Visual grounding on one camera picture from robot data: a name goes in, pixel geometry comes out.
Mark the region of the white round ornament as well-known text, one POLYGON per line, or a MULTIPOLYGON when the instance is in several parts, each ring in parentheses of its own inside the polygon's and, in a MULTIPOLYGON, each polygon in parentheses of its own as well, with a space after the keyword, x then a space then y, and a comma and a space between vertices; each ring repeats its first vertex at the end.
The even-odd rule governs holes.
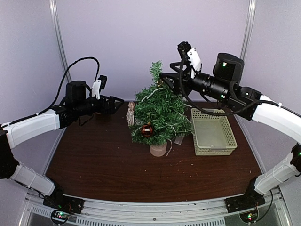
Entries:
POLYGON ((126 114, 127 124, 129 127, 133 126, 134 121, 135 121, 134 110, 135 110, 135 103, 129 102, 128 110, 127 110, 127 114, 126 114))

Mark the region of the small green christmas tree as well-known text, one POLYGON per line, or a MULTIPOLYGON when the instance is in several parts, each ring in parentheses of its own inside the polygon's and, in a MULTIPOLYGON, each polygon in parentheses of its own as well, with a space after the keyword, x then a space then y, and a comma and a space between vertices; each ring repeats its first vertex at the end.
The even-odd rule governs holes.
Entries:
POLYGON ((135 95, 135 121, 130 128, 133 143, 147 145, 155 157, 168 155, 177 136, 191 133, 191 121, 185 115, 186 101, 175 94, 164 82, 157 87, 162 73, 161 61, 150 66, 152 84, 135 95), (154 127, 151 137, 141 135, 141 127, 148 122, 154 127))

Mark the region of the red bauble ornament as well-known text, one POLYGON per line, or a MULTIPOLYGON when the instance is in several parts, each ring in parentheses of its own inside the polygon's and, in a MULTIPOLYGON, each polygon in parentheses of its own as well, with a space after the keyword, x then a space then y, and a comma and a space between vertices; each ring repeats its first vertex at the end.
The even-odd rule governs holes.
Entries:
POLYGON ((147 124, 143 125, 141 127, 141 135, 145 138, 151 137, 154 133, 154 127, 151 124, 151 122, 148 122, 147 124))

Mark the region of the clear battery box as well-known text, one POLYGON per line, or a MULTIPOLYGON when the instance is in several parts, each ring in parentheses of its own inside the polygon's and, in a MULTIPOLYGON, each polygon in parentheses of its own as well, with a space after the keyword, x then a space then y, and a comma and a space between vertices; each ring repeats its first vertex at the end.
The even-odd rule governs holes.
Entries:
POLYGON ((183 142, 183 140, 184 140, 184 135, 180 135, 180 136, 177 136, 177 137, 175 138, 174 143, 175 143, 176 145, 181 145, 182 142, 183 142))

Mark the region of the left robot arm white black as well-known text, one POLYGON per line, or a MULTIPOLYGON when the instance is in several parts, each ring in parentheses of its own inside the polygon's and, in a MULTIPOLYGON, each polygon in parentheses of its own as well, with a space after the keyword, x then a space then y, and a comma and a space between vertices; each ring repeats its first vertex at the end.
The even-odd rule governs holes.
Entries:
POLYGON ((16 160, 12 154, 19 144, 44 133, 64 129, 82 116, 114 114, 123 105, 124 100, 118 97, 103 96, 106 77, 95 80, 92 87, 85 81, 72 81, 66 84, 65 97, 60 104, 54 105, 43 113, 37 113, 25 119, 8 122, 0 127, 0 177, 11 179, 27 188, 32 188, 44 196, 57 209, 67 206, 65 195, 58 191, 51 179, 36 173, 16 160))

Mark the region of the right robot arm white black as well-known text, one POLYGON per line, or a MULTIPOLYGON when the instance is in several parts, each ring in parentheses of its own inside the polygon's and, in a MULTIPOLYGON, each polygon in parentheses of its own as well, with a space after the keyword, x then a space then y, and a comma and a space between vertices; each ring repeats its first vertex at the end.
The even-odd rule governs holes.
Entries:
POLYGON ((191 91, 197 91, 230 109, 230 115, 268 125, 296 141, 280 163, 249 182, 241 197, 244 207, 252 207, 269 190, 301 174, 301 116, 253 88, 241 87, 242 59, 219 53, 212 76, 201 72, 199 56, 192 52, 182 54, 181 61, 171 63, 170 67, 174 73, 160 73, 159 77, 174 93, 188 98, 191 91))

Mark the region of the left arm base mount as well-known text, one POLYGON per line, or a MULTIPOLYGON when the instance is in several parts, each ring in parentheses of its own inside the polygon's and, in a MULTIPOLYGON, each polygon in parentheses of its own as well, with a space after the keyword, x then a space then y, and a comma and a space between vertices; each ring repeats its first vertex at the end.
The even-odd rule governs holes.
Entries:
POLYGON ((43 205, 58 210, 63 210, 71 214, 81 214, 84 206, 84 200, 64 194, 64 189, 56 182, 55 188, 51 195, 44 195, 43 205))

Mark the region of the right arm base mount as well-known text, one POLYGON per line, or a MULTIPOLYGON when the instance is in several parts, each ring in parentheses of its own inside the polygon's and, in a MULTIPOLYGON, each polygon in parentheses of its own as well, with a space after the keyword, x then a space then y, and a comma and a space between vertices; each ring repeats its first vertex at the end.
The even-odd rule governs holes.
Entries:
POLYGON ((265 199, 263 194, 255 191, 254 181, 250 181, 243 195, 233 196, 225 199, 228 213, 252 209, 264 205, 265 199))

